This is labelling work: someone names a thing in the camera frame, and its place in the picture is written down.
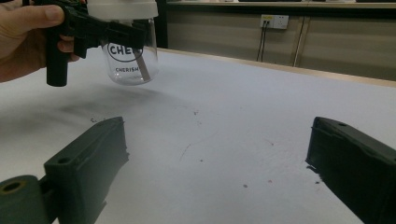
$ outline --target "beige wall panel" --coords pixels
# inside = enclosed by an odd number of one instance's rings
[[[169,49],[256,61],[262,29],[260,15],[168,12]],[[263,60],[290,65],[298,18],[287,30],[267,29]]]
[[[396,21],[311,18],[300,48],[300,67],[396,80]]]

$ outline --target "clear plastic bottle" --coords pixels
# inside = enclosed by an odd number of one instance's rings
[[[147,34],[142,49],[131,49],[102,41],[107,73],[114,82],[133,86],[151,81],[159,72],[154,17],[158,15],[154,0],[90,0],[90,15],[132,26],[139,23]]]

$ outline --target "power socket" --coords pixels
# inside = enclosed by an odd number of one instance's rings
[[[289,16],[262,14],[262,19],[260,20],[260,27],[263,27],[265,22],[267,22],[266,28],[284,30],[288,28]]]
[[[262,15],[262,19],[260,20],[260,27],[263,27],[264,23],[267,22],[267,28],[270,28],[271,21],[274,21],[274,15]]]
[[[274,29],[283,29],[286,30],[288,28],[289,16],[274,16]]]

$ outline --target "bottle cap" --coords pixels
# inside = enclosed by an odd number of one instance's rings
[[[158,16],[155,0],[89,0],[90,16],[105,21],[145,20]]]

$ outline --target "black logo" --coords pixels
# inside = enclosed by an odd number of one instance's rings
[[[134,50],[132,48],[126,48],[124,46],[116,44],[108,44],[107,51],[108,54],[118,62],[130,63],[136,61],[136,57],[134,56]]]

